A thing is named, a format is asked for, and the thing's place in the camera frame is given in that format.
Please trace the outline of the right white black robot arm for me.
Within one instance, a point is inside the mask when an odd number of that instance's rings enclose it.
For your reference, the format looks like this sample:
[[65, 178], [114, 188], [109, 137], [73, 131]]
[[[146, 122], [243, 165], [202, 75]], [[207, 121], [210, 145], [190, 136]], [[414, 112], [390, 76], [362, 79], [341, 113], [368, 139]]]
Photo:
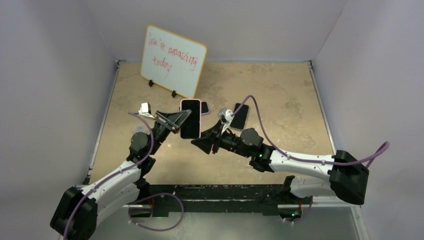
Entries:
[[284, 180], [280, 196], [288, 204], [299, 198], [313, 195], [335, 196], [340, 200], [363, 205], [367, 190], [369, 170], [350, 153], [337, 150], [334, 155], [317, 155], [278, 151], [264, 143], [254, 128], [248, 128], [240, 135], [224, 130], [217, 122], [203, 131], [191, 144], [206, 154], [215, 154], [219, 149], [227, 150], [242, 157], [250, 158], [249, 165], [263, 172], [287, 172], [300, 174]]

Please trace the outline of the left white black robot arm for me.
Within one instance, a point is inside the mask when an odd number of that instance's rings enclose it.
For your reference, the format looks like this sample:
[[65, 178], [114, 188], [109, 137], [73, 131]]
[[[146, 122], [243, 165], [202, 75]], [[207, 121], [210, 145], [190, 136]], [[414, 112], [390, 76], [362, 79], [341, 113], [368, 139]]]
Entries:
[[151, 194], [144, 176], [152, 169], [152, 158], [170, 133], [177, 134], [191, 110], [157, 111], [153, 128], [132, 135], [129, 155], [119, 167], [82, 188], [70, 187], [62, 195], [49, 223], [65, 240], [88, 240], [96, 227], [126, 204], [153, 204], [161, 193]]

